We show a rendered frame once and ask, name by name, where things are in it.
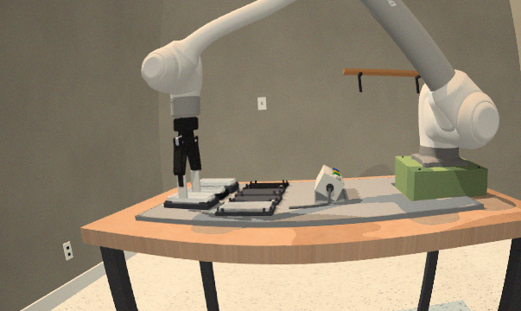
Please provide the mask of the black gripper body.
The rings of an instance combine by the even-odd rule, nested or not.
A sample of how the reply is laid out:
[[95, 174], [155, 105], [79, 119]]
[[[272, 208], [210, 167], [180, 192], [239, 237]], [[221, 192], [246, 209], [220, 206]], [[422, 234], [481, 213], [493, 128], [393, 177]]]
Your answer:
[[194, 136], [194, 130], [198, 130], [197, 117], [181, 117], [174, 119], [174, 131], [178, 131], [178, 137], [182, 136], [183, 148], [187, 147], [187, 138]]

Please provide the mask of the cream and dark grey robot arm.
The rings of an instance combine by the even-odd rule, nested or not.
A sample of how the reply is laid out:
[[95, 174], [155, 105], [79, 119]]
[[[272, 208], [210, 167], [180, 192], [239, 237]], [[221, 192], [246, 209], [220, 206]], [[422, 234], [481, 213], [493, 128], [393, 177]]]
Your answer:
[[[201, 53], [220, 37], [294, 1], [257, 0], [206, 24], [181, 41], [172, 41], [144, 59], [143, 79], [159, 92], [172, 92], [171, 117], [200, 115]], [[477, 149], [492, 140], [499, 128], [497, 107], [466, 73], [452, 68], [402, 0], [358, 1], [398, 45], [425, 83], [419, 97], [420, 149], [411, 159], [425, 168], [468, 166], [468, 161], [459, 157], [459, 147]]]

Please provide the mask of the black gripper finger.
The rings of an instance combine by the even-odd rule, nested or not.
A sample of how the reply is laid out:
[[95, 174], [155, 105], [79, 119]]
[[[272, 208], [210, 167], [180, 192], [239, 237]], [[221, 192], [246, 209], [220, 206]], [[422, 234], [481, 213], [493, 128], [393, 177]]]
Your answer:
[[[189, 152], [191, 137], [187, 138], [187, 147], [183, 148], [182, 136], [174, 137], [174, 175], [177, 177], [179, 199], [188, 199], [187, 177], [185, 176], [187, 153]], [[178, 146], [179, 145], [179, 146]]]
[[[189, 165], [191, 168], [191, 184], [192, 184], [192, 192], [200, 192], [200, 152], [199, 152], [199, 144], [198, 144], [198, 136], [191, 136], [192, 148], [189, 149], [187, 153], [187, 158], [189, 161]], [[194, 142], [195, 141], [195, 142]], [[196, 166], [196, 167], [195, 167]]]

